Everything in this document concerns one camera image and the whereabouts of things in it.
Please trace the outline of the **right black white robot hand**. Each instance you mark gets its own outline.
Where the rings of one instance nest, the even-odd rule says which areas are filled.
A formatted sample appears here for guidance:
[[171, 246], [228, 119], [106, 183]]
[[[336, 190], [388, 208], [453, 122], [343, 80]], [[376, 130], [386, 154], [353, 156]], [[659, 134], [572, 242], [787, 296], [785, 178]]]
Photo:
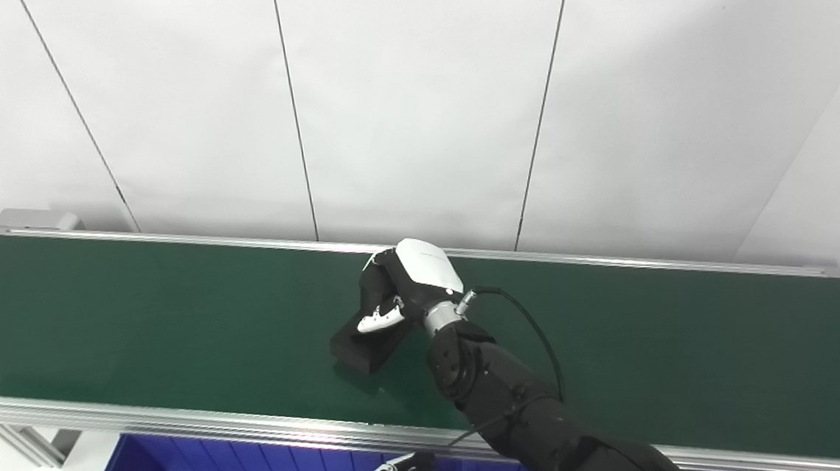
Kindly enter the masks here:
[[403, 239], [373, 254], [359, 277], [358, 334], [419, 324], [434, 336], [461, 321], [465, 287], [447, 254], [423, 240]]

